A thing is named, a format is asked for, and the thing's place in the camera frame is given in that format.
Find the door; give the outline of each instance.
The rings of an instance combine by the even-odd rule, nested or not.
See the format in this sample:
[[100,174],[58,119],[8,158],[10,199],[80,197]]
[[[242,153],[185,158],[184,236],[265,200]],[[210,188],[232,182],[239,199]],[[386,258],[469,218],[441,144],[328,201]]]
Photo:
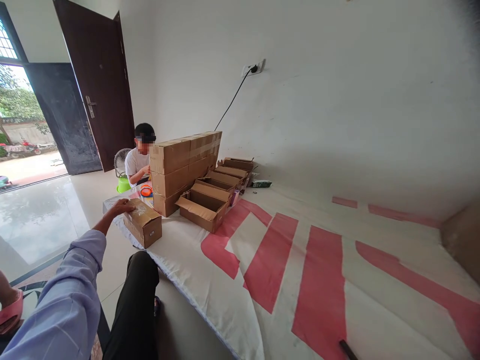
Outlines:
[[102,170],[72,65],[28,63],[24,68],[68,173]]
[[68,0],[53,0],[103,171],[135,146],[119,24]]

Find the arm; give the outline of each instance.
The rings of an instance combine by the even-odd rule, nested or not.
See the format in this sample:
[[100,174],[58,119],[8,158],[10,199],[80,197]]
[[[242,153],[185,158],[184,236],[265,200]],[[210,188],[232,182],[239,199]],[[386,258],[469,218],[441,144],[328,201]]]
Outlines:
[[150,165],[142,167],[135,175],[128,175],[128,181],[130,184],[136,184],[143,178],[145,174],[150,174]]
[[96,280],[102,271],[106,234],[117,215],[135,208],[127,201],[119,200],[92,230],[70,244],[1,360],[89,358],[100,320]]

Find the fan grille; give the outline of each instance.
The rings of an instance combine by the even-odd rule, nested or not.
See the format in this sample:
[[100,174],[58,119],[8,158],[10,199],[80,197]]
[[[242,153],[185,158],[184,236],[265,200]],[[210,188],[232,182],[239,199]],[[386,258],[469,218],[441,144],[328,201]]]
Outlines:
[[125,174],[125,159],[131,150],[132,149],[125,148],[116,153],[113,163],[115,165],[115,175],[117,178],[127,177]]

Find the wall outlet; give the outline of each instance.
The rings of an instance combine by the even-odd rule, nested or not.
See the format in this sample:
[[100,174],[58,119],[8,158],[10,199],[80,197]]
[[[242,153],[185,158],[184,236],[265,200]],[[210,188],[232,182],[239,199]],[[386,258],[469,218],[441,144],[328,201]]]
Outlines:
[[264,70],[264,66],[265,66],[265,59],[263,59],[262,61],[256,63],[256,64],[252,64],[252,65],[245,65],[243,67],[243,70],[241,71],[241,77],[244,78],[245,75],[247,74],[247,72],[250,70],[250,68],[253,68],[255,65],[258,66],[258,70],[256,72],[249,72],[248,73],[248,76],[252,76],[252,75],[257,75],[257,74],[260,74],[263,70]]

